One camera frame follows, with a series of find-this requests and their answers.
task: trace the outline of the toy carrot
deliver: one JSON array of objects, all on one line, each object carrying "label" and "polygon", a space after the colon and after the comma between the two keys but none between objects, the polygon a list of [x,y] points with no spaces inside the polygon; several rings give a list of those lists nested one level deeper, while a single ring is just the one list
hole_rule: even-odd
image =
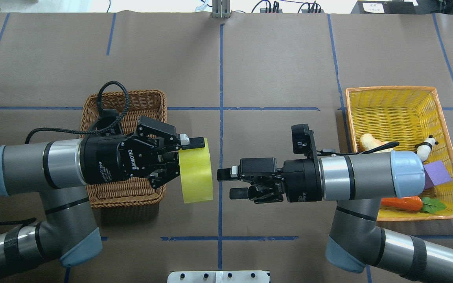
[{"label": "toy carrot", "polygon": [[422,208],[422,199],[420,197],[387,197],[381,200],[383,206],[393,206],[395,208],[403,208],[408,211],[419,211]]}]

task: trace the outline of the yellow plastic basket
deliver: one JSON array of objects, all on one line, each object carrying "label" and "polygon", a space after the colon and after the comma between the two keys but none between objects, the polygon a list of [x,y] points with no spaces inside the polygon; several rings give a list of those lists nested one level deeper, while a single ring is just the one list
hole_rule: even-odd
[{"label": "yellow plastic basket", "polygon": [[354,152],[370,133],[385,142],[398,141],[398,151],[414,151],[430,134],[439,142],[428,160],[441,160],[452,181],[424,190],[420,197],[437,197],[446,209],[435,214],[381,206],[378,221],[453,219],[453,148],[436,88],[429,86],[371,86],[347,88],[347,119]]}]

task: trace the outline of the purple foam block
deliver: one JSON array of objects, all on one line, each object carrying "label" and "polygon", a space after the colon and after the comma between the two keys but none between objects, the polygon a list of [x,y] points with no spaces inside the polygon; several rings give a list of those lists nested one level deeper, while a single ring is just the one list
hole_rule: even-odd
[{"label": "purple foam block", "polygon": [[452,181],[452,178],[448,174],[442,161],[425,164],[424,171],[426,173],[426,184],[424,185],[424,189]]}]

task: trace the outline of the brown wicker basket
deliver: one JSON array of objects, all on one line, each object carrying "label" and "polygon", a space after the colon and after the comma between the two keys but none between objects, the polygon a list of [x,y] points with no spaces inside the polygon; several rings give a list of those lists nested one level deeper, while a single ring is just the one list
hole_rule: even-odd
[{"label": "brown wicker basket", "polygon": [[[167,122],[167,99],[159,90],[129,91],[131,105],[126,116],[122,119],[124,134],[135,131],[140,116],[148,116],[161,122]],[[88,128],[97,121],[97,94],[90,95],[83,106],[81,130]],[[125,106],[123,92],[104,93],[103,108],[116,109],[122,112]],[[115,208],[123,206],[145,206],[158,204],[165,196],[165,185],[157,190],[151,188],[148,180],[131,178],[127,181],[110,184],[88,185],[88,197],[92,208]]]}]

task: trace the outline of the tape roll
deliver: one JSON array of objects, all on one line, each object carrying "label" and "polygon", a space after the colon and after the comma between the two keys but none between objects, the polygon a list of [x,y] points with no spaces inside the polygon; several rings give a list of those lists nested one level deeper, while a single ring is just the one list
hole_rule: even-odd
[{"label": "tape roll", "polygon": [[201,149],[179,150],[181,189],[185,204],[212,200],[212,171],[209,145]]}]

